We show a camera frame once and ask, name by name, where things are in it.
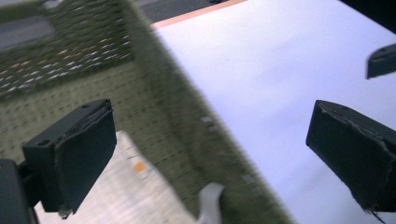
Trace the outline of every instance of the white table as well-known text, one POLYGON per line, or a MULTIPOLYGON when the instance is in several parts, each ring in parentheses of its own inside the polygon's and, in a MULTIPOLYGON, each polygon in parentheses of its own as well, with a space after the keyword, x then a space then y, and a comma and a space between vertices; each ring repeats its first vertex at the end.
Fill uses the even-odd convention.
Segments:
POLYGON ((396 129, 396 75, 365 79, 396 35, 335 0, 248 0, 157 34, 296 223, 379 223, 304 142, 317 99, 396 129))

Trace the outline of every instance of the orange spot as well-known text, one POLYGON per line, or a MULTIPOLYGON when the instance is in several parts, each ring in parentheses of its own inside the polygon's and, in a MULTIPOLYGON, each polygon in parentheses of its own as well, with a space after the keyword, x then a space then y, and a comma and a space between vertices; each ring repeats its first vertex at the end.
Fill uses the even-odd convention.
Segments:
POLYGON ((145 163, 143 163, 142 161, 139 161, 137 164, 134 165, 134 170, 136 172, 142 172, 145 169, 145 163))

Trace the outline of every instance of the white cloth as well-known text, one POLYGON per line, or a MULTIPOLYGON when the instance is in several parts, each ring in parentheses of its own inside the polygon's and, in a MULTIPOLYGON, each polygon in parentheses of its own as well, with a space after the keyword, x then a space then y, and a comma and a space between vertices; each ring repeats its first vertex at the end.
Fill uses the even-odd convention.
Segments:
POLYGON ((40 223, 196 223, 161 173, 137 150, 126 132, 117 133, 113 157, 78 211, 67 220, 35 207, 40 223))

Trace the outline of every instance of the green basket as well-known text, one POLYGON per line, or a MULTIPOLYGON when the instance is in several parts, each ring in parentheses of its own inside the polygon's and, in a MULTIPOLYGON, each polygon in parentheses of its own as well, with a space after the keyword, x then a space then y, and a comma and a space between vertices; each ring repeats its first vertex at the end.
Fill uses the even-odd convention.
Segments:
POLYGON ((23 161, 26 141, 79 105, 109 98, 116 129, 195 216, 200 189, 218 182, 223 223, 290 223, 133 1, 43 4, 0 7, 0 23, 42 15, 55 30, 0 50, 0 158, 23 161))

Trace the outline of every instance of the basket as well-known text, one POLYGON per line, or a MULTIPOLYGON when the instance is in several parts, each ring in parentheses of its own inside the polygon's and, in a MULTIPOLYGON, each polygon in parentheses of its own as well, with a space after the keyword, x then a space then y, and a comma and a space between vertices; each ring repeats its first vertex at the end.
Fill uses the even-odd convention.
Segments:
POLYGON ((27 1, 0 23, 44 16, 54 33, 0 49, 0 158, 84 103, 109 98, 125 130, 197 217, 198 193, 225 186, 223 223, 290 223, 133 1, 27 1))

